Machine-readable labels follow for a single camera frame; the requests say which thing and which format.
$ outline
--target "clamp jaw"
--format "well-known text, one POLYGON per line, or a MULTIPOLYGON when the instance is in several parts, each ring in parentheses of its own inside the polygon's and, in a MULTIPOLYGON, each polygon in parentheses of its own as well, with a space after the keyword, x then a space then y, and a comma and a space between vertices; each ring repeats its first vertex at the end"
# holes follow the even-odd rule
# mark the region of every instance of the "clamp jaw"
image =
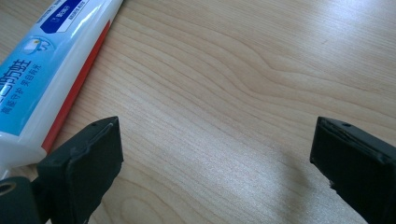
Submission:
POLYGON ((0 223, 87 223, 123 162, 117 117, 98 120, 37 165, 0 181, 0 223))
POLYGON ((367 222, 396 223, 396 148, 336 119, 318 118, 310 161, 367 222))

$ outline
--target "label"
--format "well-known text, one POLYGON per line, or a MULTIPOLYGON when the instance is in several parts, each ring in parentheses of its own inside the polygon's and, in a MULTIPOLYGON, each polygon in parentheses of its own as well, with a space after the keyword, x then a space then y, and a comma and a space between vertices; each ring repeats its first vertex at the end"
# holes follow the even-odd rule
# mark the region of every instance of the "label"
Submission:
POLYGON ((21 134, 97 9, 87 0, 56 1, 5 59, 0 67, 0 132, 21 134))

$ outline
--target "wood grain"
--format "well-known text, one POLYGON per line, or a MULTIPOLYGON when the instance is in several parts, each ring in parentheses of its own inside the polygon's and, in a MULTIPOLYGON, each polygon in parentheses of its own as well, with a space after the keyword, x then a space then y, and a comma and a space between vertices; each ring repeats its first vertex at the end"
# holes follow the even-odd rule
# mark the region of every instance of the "wood grain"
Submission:
MULTIPOLYGON (((0 0, 0 62, 50 4, 0 0)), ((120 117, 91 223, 364 223, 308 157, 318 116, 396 145, 395 9, 125 0, 55 144, 120 117)))

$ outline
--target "toothpaste tube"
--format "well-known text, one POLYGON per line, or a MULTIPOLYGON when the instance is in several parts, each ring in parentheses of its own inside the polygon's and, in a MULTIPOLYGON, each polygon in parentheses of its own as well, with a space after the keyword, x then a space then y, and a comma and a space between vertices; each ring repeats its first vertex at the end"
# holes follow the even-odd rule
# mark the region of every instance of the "toothpaste tube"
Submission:
POLYGON ((41 161, 122 0, 56 0, 0 67, 0 178, 41 161))

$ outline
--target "light wood surface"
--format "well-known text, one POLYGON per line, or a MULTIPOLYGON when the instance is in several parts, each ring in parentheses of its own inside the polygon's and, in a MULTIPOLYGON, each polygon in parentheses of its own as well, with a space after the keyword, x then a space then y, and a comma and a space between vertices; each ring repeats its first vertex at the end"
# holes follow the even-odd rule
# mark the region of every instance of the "light wood surface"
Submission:
MULTIPOLYGON (((0 0, 0 62, 51 3, 0 0)), ((55 146, 120 117, 91 223, 364 223, 309 153, 318 116, 395 146, 395 73, 395 1, 125 0, 55 146)))

